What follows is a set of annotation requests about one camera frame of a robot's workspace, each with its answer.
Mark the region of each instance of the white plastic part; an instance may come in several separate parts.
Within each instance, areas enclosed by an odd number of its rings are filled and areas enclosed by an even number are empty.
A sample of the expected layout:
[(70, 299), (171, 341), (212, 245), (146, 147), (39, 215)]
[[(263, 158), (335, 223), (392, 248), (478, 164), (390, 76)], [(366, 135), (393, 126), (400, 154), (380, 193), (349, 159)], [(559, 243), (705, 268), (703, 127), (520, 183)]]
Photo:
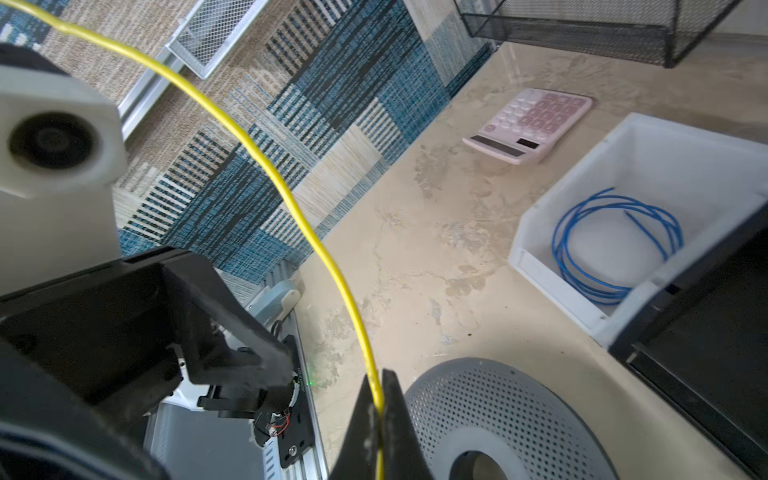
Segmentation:
[(282, 280), (274, 286), (266, 285), (253, 299), (245, 304), (245, 310), (264, 327), (272, 331), (276, 322), (282, 322), (301, 300), (301, 292), (290, 280)]
[[(102, 187), (125, 172), (125, 146), (114, 103), (77, 78), (63, 74), (0, 66), (0, 78), (1, 191), (22, 198), (43, 197)], [(8, 141), (21, 122), (51, 112), (74, 115), (91, 127), (96, 148), (84, 163), (51, 170), (9, 150)]]
[[(111, 183), (125, 171), (115, 105), (76, 78), (0, 66), (0, 295), (120, 258)], [(46, 170), (11, 154), (25, 119), (85, 119), (98, 147), (83, 164)]]
[[(263, 298), (263, 295), (268, 294), (273, 289), (270, 287), (266, 287), (259, 294), (257, 294), (251, 302), (249, 302), (246, 305), (246, 309), (250, 311), (248, 308), (250, 305), (253, 305), (258, 299)], [(282, 307), (282, 312), (280, 312), (279, 316), (274, 321), (282, 321), (290, 312), (293, 310), (293, 308), (296, 306), (296, 304), (301, 299), (301, 293), (299, 293), (298, 290), (288, 290), (285, 293), (285, 296), (281, 299), (280, 305)], [(227, 346), (229, 346), (231, 349), (237, 350), (241, 347), (245, 347), (245, 343), (239, 341), (237, 337), (232, 335), (232, 333), (226, 329), (222, 329), (224, 334), (224, 341), (227, 342)], [(163, 402), (166, 403), (172, 403), (174, 405), (182, 406), (185, 409), (192, 410), (194, 412), (202, 412), (203, 409), (201, 407), (197, 406), (197, 399), (201, 396), (205, 396), (208, 393), (208, 385), (194, 385), (192, 382), (189, 381), (189, 375), (187, 375), (187, 367), (184, 365), (184, 360), (182, 359), (179, 363), (179, 367), (181, 368), (181, 375), (182, 380), (178, 387), (174, 390), (173, 395), (166, 397)], [(290, 401), (290, 406), (293, 406), (296, 403), (296, 400), (299, 397), (299, 386), (298, 384), (294, 383), (294, 391), (293, 391), (293, 397)]]
[[(579, 265), (634, 287), (618, 306), (599, 307), (561, 278), (551, 241), (571, 207), (608, 187), (672, 213), (685, 247), (662, 263), (620, 210), (587, 217), (569, 243)], [(768, 145), (630, 114), (525, 212), (509, 263), (608, 348), (648, 300), (766, 203), (766, 192)]]

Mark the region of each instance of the camera lens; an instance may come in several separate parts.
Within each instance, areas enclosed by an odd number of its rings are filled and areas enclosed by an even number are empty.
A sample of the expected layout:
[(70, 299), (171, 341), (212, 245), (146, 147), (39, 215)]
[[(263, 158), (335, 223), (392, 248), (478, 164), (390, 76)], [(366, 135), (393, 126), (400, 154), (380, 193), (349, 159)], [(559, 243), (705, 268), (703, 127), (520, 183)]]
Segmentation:
[(51, 112), (21, 122), (11, 134), (9, 147), (32, 164), (61, 170), (86, 161), (94, 150), (94, 138), (82, 118)]

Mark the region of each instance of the marble floor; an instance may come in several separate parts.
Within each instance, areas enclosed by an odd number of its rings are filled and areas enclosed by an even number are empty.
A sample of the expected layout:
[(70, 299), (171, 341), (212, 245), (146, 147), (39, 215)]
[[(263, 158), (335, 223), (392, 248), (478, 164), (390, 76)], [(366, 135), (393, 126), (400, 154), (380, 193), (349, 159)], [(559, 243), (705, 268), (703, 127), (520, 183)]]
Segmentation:
[[(631, 111), (768, 143), (765, 47), (701, 45), (672, 70), (504, 44), (325, 240), (362, 309), (379, 368), (403, 389), (464, 356), (498, 360), (557, 393), (623, 480), (746, 478), (507, 263), (520, 216)], [(595, 107), (539, 165), (466, 147), (522, 88)], [(333, 465), (364, 373), (329, 274), (300, 268), (296, 311), (323, 444)]]

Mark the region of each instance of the black mesh tray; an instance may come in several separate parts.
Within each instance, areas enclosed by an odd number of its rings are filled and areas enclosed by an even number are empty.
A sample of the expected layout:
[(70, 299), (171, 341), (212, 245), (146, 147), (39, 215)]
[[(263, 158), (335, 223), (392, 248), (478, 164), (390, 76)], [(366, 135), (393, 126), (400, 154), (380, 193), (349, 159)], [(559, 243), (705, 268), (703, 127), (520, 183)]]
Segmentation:
[(741, 0), (474, 0), (472, 37), (677, 65)]

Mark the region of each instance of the white storage bin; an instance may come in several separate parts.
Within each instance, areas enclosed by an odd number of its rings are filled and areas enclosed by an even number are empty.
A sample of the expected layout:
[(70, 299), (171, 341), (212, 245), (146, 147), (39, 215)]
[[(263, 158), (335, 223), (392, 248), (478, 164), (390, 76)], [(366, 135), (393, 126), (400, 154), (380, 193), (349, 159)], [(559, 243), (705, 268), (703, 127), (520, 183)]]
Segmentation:
[[(673, 214), (685, 246), (663, 263), (621, 210), (584, 218), (569, 242), (579, 265), (598, 278), (634, 287), (618, 306), (600, 307), (561, 278), (551, 242), (555, 226), (571, 207), (609, 187)], [(650, 298), (767, 197), (768, 145), (630, 114), (525, 212), (509, 263), (608, 348)], [(641, 221), (649, 229), (654, 222)]]

